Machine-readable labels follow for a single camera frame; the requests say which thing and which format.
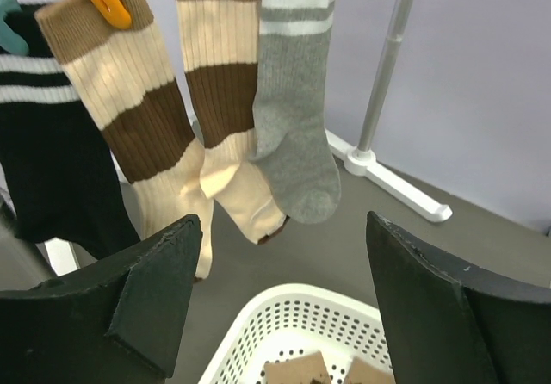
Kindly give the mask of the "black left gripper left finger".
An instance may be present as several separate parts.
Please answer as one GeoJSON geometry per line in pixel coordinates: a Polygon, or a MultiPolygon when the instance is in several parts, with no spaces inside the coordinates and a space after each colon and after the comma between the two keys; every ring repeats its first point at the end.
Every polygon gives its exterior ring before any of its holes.
{"type": "Polygon", "coordinates": [[[187,215],[136,245],[1,293],[4,383],[163,383],[174,375],[201,248],[187,215]]]}

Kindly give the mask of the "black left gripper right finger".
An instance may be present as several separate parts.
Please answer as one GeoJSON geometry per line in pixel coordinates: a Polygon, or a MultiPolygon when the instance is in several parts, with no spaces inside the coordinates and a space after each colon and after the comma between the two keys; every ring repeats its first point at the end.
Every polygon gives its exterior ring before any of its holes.
{"type": "Polygon", "coordinates": [[[383,216],[366,245],[398,383],[548,383],[550,290],[443,251],[383,216]]]}

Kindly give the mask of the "black sock with white stripes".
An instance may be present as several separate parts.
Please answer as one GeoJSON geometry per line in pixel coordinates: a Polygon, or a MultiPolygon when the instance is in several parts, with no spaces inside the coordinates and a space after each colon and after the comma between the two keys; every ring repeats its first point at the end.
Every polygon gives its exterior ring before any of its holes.
{"type": "Polygon", "coordinates": [[[5,18],[29,53],[1,52],[1,166],[14,204],[15,235],[53,238],[103,259],[139,242],[110,150],[22,5],[5,18]]]}

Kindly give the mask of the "grey sock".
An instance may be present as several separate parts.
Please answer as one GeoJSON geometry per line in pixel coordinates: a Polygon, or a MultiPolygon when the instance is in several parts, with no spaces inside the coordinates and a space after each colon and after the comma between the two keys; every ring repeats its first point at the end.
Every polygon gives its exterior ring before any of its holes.
{"type": "Polygon", "coordinates": [[[335,0],[260,0],[252,162],[278,207],[302,224],[330,218],[341,185],[325,131],[335,0]]]}

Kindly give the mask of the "brown beige striped socks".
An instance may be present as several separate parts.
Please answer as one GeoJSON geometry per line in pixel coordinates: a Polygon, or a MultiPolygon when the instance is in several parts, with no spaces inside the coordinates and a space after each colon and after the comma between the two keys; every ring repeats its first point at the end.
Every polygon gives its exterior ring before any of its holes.
{"type": "Polygon", "coordinates": [[[139,202],[148,238],[186,214],[203,233],[195,278],[208,277],[214,203],[200,187],[205,150],[195,136],[162,33],[146,0],[121,0],[128,29],[90,0],[60,0],[35,14],[54,58],[75,87],[139,202]]]}

